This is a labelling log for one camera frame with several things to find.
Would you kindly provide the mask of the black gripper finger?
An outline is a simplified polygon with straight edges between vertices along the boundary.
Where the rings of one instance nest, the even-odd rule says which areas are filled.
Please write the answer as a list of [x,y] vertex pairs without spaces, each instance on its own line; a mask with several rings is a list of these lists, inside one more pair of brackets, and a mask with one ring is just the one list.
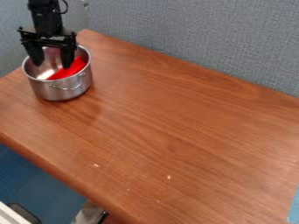
[[36,43],[32,42],[24,42],[23,46],[32,60],[32,63],[39,67],[44,62],[43,48]]
[[64,69],[71,67],[71,64],[75,60],[75,49],[72,47],[64,46],[60,49],[60,61]]

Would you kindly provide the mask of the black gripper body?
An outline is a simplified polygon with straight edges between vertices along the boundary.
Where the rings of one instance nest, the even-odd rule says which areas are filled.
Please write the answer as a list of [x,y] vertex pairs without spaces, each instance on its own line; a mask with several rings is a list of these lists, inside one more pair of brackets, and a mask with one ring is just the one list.
[[78,48],[78,33],[62,28],[56,33],[40,34],[34,28],[23,28],[22,26],[18,29],[20,33],[20,41],[26,48],[32,47],[55,47],[55,48]]

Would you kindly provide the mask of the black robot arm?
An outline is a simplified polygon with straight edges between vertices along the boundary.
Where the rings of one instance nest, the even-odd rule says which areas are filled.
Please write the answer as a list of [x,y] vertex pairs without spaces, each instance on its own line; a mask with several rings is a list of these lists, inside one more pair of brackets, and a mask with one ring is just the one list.
[[46,59],[44,47],[60,50],[64,69],[71,67],[78,50],[76,32],[64,29],[62,15],[68,12],[66,0],[28,0],[34,28],[19,27],[20,41],[32,63],[39,67]]

